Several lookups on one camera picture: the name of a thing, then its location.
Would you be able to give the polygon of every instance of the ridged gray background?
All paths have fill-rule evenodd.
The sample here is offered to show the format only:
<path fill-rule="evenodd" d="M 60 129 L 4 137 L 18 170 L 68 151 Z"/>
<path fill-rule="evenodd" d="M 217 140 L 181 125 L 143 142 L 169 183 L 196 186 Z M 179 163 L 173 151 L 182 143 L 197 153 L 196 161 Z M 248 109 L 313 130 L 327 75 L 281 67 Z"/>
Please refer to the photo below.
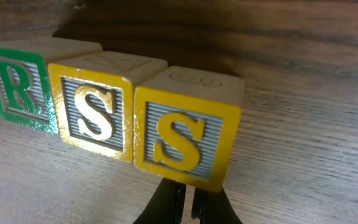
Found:
<path fill-rule="evenodd" d="M 190 171 L 184 173 L 191 174 L 204 179 L 209 179 L 215 160 L 216 148 L 218 147 L 219 137 L 221 135 L 222 123 L 221 118 L 214 116 L 194 113 L 191 111 L 181 110 L 171 106 L 165 106 L 157 103 L 146 103 L 146 122 L 145 122 L 145 159 L 147 162 L 154 163 L 154 143 L 162 138 L 157 131 L 158 120 L 167 113 L 182 113 L 194 120 L 205 121 L 204 134 L 201 141 L 195 141 L 188 127 L 180 122 L 173 123 L 173 129 L 190 140 L 200 152 L 200 162 Z M 166 143 L 163 143 L 163 151 L 165 155 L 183 160 L 183 156 L 176 149 Z"/>
<path fill-rule="evenodd" d="M 74 92 L 75 90 L 82 85 L 92 86 L 99 90 L 104 91 L 113 91 L 114 97 L 115 97 L 115 104 L 112 109 L 113 114 L 108 114 L 106 112 L 106 107 L 104 106 L 103 102 L 99 100 L 97 97 L 90 95 L 89 101 L 92 102 L 92 105 L 94 105 L 97 109 L 99 109 L 99 112 L 102 112 L 102 114 L 109 120 L 111 125 L 114 128 L 114 134 L 105 141 L 97 141 L 94 140 L 92 137 L 81 134 L 80 130 L 78 129 L 78 119 L 83 118 L 86 123 L 88 123 L 92 131 L 96 133 L 100 133 L 101 130 L 98 125 L 92 123 L 90 120 L 83 117 L 83 115 L 77 110 L 75 103 L 74 103 Z M 65 95 L 65 106 L 67 111 L 67 120 L 68 120 L 68 126 L 70 130 L 70 135 L 76 138 L 84 139 L 86 141 L 91 141 L 93 143 L 104 145 L 106 147 L 109 146 L 116 146 L 120 150 L 122 150 L 123 147 L 123 131 L 122 131 L 122 90 L 120 89 L 107 89 L 102 88 L 100 86 L 94 86 L 90 85 L 89 83 L 69 79 L 69 78 L 62 78 L 62 86 L 63 86 L 63 94 Z"/>
<path fill-rule="evenodd" d="M 41 106 L 42 112 L 38 115 L 35 115 L 35 114 L 29 113 L 27 111 L 18 111 L 18 110 L 12 109 L 12 108 L 6 108 L 7 96 L 6 96 L 5 87 L 2 82 L 1 74 L 0 74 L 0 94 L 3 95 L 3 97 L 0 97 L 0 99 L 2 101 L 5 100 L 5 102 L 3 102 L 3 103 L 4 103 L 4 107 L 6 108 L 6 110 L 11 110 L 11 111 L 14 111 L 15 113 L 19 113 L 19 114 L 30 115 L 30 116 L 33 116 L 36 118 L 40 118 L 45 122 L 48 122 L 48 113 L 45 110 L 45 99 L 44 99 L 44 94 L 42 93 L 42 87 L 41 87 L 41 82 L 40 82 L 38 66 L 34 63 L 12 60 L 12 59 L 3 58 L 3 57 L 0 57 L 0 61 L 13 62 L 17 65 L 20 65 L 22 68 L 24 68 L 24 70 L 28 74 L 28 76 L 30 78 L 30 82 L 31 82 L 31 87 L 27 91 L 27 94 L 32 98 L 32 100 L 35 104 Z M 11 74 L 12 84 L 14 84 L 14 85 L 20 84 L 20 78 L 14 69 L 11 69 L 10 74 Z"/>

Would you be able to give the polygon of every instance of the green block border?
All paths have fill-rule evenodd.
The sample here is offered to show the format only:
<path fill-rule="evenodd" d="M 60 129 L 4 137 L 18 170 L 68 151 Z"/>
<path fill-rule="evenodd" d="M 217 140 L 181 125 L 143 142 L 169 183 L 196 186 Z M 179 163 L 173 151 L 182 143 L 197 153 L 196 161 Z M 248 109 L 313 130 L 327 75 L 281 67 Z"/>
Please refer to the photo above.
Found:
<path fill-rule="evenodd" d="M 53 107 L 52 93 L 50 91 L 49 79 L 47 66 L 45 64 L 44 59 L 40 54 L 32 53 L 32 52 L 23 52 L 20 50 L 12 50 L 0 48 L 0 56 L 11 58 L 14 60 L 20 60 L 25 62 L 32 62 L 37 65 L 40 75 L 40 83 L 42 87 L 42 93 L 44 95 L 45 100 L 45 110 L 47 110 L 49 124 L 43 123 L 41 121 L 37 121 L 25 116 L 21 116 L 15 113 L 9 113 L 4 110 L 2 105 L 2 101 L 0 98 L 0 115 L 3 119 L 7 121 L 11 121 L 13 123 L 18 123 L 23 126 L 31 127 L 34 129 L 38 129 L 41 131 L 45 131 L 51 134 L 58 133 L 58 125 L 56 120 L 55 108 Z"/>

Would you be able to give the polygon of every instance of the letter block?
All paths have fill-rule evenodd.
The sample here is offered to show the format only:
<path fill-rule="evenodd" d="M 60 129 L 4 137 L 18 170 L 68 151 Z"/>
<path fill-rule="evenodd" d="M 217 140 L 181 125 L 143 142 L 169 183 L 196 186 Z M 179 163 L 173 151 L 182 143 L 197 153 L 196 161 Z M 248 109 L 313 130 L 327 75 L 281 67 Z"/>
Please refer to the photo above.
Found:
<path fill-rule="evenodd" d="M 165 60 L 117 52 L 49 64 L 63 141 L 132 162 L 135 86 L 167 67 Z"/>
<path fill-rule="evenodd" d="M 57 134 L 47 64 L 98 51 L 98 43 L 56 37 L 0 42 L 1 117 Z"/>
<path fill-rule="evenodd" d="M 212 192 L 222 188 L 241 117 L 238 77 L 170 67 L 135 91 L 134 163 Z"/>

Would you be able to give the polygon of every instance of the wooden table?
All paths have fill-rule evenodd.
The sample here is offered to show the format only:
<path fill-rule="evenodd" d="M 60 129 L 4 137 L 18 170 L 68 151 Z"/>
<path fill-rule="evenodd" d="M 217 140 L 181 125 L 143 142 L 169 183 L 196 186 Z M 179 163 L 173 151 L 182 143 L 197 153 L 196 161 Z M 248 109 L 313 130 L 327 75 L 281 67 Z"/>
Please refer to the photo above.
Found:
<path fill-rule="evenodd" d="M 12 2 L 0 0 L 0 40 L 92 40 L 242 77 L 224 184 L 240 219 L 358 224 L 358 4 Z M 0 223 L 132 223 L 159 182 L 0 118 Z M 198 223 L 193 192 L 183 223 Z"/>

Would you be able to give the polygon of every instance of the yellow block border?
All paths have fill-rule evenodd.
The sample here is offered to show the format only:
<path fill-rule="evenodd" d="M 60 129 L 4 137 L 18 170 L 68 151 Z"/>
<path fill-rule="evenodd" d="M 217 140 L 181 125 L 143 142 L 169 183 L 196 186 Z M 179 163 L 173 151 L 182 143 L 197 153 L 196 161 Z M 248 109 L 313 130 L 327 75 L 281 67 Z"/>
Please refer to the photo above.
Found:
<path fill-rule="evenodd" d="M 146 102 L 160 103 L 223 119 L 209 181 L 144 161 Z M 138 169 L 212 192 L 219 192 L 222 189 L 241 118 L 241 109 L 238 106 L 138 86 L 135 90 L 134 112 L 134 164 Z"/>
<path fill-rule="evenodd" d="M 119 75 L 103 72 L 94 72 L 75 67 L 67 67 L 56 63 L 50 63 L 48 66 L 49 80 L 52 89 L 53 103 L 57 115 L 58 127 L 63 142 L 72 146 L 80 147 L 91 152 L 113 157 L 118 160 L 132 162 L 133 159 L 133 86 L 128 80 Z M 70 136 L 68 129 L 67 111 L 63 95 L 62 78 L 82 81 L 105 88 L 122 89 L 122 131 L 123 131 L 123 149 L 111 146 L 100 146 L 93 142 Z"/>

